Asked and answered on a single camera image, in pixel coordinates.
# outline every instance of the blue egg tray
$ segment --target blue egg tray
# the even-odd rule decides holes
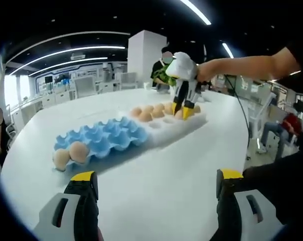
[[[94,156],[101,159],[108,156],[111,149],[124,151],[131,143],[140,146],[147,139],[148,134],[143,127],[137,125],[133,120],[123,117],[121,120],[110,119],[106,124],[98,122],[93,127],[82,126],[78,132],[74,130],[67,132],[65,137],[59,135],[56,137],[54,150],[68,150],[73,142],[82,142],[90,150],[86,158],[86,165]]]

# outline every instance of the white egg tray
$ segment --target white egg tray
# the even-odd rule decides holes
[[[153,118],[150,122],[141,122],[138,118],[132,117],[129,111],[121,112],[120,116],[125,116],[141,125],[149,134],[148,145],[156,148],[168,146],[205,125],[207,120],[203,111],[201,108],[201,113],[195,113],[187,120],[165,114],[164,117]]]

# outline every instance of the table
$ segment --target table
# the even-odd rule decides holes
[[[98,219],[105,240],[209,240],[214,234],[216,170],[243,171],[248,132],[236,98],[211,91],[204,96],[211,100],[200,104],[206,125],[98,175]],[[1,174],[5,194],[22,222],[33,229],[42,207],[68,183],[70,177],[52,170],[57,135],[106,121],[138,104],[167,101],[168,94],[133,89],[38,112],[17,136]]]

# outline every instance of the black cable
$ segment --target black cable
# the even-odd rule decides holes
[[[245,111],[243,109],[243,106],[242,106],[242,103],[240,101],[240,98],[238,97],[237,93],[236,93],[236,90],[235,90],[235,87],[232,85],[231,81],[229,80],[229,78],[227,77],[227,75],[225,75],[225,78],[227,79],[227,81],[230,83],[233,91],[234,91],[234,94],[236,95],[236,98],[238,99],[238,102],[240,103],[240,106],[242,108],[242,111],[243,111],[243,115],[244,115],[244,118],[245,118],[245,122],[246,122],[246,127],[247,127],[247,131],[248,131],[248,138],[247,138],[247,147],[249,146],[250,144],[250,127],[248,126],[248,122],[247,122],[247,118],[246,118],[246,114],[245,114]]]

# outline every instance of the desk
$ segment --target desk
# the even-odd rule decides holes
[[[206,125],[166,148],[147,151],[98,175],[98,219],[105,240],[198,241],[214,234],[216,171],[243,171],[248,132],[236,98],[211,91],[204,96],[211,100],[200,103],[207,113]],[[39,211],[68,183],[65,173],[52,170],[57,135],[106,121],[139,103],[168,101],[169,94],[132,89],[38,112],[13,143],[1,173],[4,192],[22,222],[33,229]]]

